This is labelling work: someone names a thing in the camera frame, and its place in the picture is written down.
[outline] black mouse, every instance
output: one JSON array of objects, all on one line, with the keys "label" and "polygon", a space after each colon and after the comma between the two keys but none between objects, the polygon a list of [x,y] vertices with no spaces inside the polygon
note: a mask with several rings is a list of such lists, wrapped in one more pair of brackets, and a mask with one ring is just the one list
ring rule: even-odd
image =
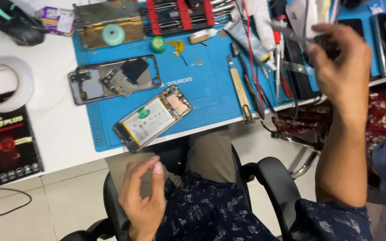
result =
[{"label": "black mouse", "polygon": [[19,46],[40,44],[46,34],[40,20],[9,0],[0,0],[0,31],[9,35]]}]

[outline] glue tube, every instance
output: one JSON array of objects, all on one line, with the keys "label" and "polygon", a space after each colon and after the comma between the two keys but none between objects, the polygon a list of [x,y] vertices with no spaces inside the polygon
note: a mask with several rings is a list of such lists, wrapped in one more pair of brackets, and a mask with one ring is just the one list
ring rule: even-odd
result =
[{"label": "glue tube", "polygon": [[[248,36],[245,29],[247,27],[241,21],[238,22],[228,22],[224,26],[224,30],[230,34],[236,41],[238,41],[245,49],[249,50],[248,46]],[[262,46],[260,40],[253,34],[250,33],[250,42],[251,48],[253,51],[254,59],[258,63],[264,63],[269,59],[270,54],[266,51],[266,49]]]}]

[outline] patterned shirt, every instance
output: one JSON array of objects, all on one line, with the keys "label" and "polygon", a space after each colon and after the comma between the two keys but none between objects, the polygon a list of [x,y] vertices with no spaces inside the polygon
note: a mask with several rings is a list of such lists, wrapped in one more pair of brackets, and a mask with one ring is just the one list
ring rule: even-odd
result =
[{"label": "patterned shirt", "polygon": [[[166,211],[157,241],[277,241],[243,202],[236,183],[217,183],[191,171],[185,187],[165,184]],[[372,241],[366,208],[300,199],[291,236],[298,241]]]}]

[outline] green solder wick spool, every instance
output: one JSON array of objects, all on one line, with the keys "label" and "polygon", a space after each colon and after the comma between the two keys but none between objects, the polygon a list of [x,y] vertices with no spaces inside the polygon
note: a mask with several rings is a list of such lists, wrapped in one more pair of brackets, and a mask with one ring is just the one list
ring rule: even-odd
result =
[{"label": "green solder wick spool", "polygon": [[163,53],[166,50],[166,40],[161,36],[155,36],[151,39],[151,48],[154,53]]},{"label": "green solder wick spool", "polygon": [[124,30],[119,25],[111,24],[105,26],[102,38],[110,46],[121,44],[124,41]]}]

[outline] purple package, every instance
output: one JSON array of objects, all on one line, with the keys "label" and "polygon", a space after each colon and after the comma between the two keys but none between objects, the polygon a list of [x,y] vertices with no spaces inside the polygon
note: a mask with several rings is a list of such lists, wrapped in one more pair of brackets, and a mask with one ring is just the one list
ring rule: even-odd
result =
[{"label": "purple package", "polygon": [[36,18],[44,25],[46,33],[70,37],[74,34],[75,20],[72,10],[44,7],[37,11]]}]

